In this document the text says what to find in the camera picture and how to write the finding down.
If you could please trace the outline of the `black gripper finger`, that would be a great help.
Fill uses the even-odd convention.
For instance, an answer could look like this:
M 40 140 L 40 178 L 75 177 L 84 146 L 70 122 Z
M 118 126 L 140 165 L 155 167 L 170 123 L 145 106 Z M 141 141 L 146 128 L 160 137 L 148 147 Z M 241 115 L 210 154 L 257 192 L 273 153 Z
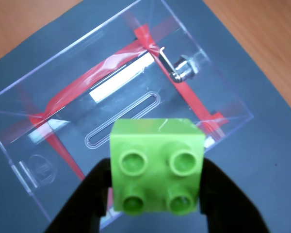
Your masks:
M 199 199 L 210 233 L 269 232 L 253 202 L 207 158 L 203 161 Z
M 105 158 L 85 177 L 45 232 L 100 232 L 100 219 L 106 215 L 111 187 L 111 160 Z

